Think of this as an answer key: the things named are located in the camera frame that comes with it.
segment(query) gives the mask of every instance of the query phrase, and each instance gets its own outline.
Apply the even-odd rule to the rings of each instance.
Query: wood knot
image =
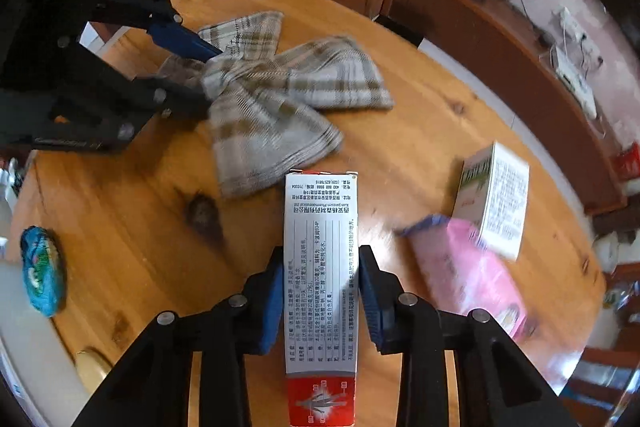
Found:
[[[580,269],[582,270],[582,275],[587,275],[587,272],[589,271],[589,256],[582,254],[582,265],[580,266]]]
[[[187,223],[204,239],[210,240],[217,247],[224,245],[225,234],[220,223],[220,211],[213,198],[202,192],[196,193],[187,205],[185,217]]]
[[[449,102],[450,109],[459,116],[465,114],[466,107],[462,102]]]
[[[132,341],[131,324],[122,312],[116,313],[115,324],[111,332],[111,340],[120,349],[126,349]]]

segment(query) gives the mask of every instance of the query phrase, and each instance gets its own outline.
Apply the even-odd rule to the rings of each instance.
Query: blue snack package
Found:
[[[419,230],[427,230],[431,227],[437,227],[438,225],[446,225],[449,222],[450,217],[443,216],[442,214],[429,214],[429,216],[421,219],[415,225],[407,227],[398,231],[400,237],[408,237],[414,232]]]
[[[29,227],[20,238],[22,279],[31,305],[46,317],[56,314],[65,294],[62,260],[49,232]]]

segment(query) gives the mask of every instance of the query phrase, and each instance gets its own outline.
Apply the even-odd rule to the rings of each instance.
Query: yellow object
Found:
[[[95,349],[87,347],[76,354],[76,371],[85,389],[93,394],[111,370],[111,364]]]

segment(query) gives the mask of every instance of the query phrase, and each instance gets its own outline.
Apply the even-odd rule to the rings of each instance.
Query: blue gripper pad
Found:
[[[176,23],[153,23],[146,31],[156,46],[160,46],[178,57],[207,62],[222,53],[213,44],[200,38],[197,33]]]
[[[360,247],[359,257],[360,294],[369,337],[380,353],[393,353],[398,340],[396,301],[403,292],[402,285],[398,277],[378,267],[369,245]]]
[[[252,340],[244,346],[248,355],[266,355],[278,336],[284,306],[283,249],[276,247],[267,268],[244,283],[242,294],[251,302],[249,324]]]
[[[262,339],[260,340],[260,355],[266,355],[273,347],[278,336],[278,327],[282,317],[284,305],[284,266],[282,263],[276,268],[273,274],[273,284],[267,295],[262,316]]]

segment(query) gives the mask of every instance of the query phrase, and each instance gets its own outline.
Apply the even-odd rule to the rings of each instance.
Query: red object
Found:
[[[640,178],[640,146],[638,142],[634,142],[625,152],[614,156],[612,163],[620,181],[626,182]]]
[[[288,378],[292,427],[353,425],[355,377]]]

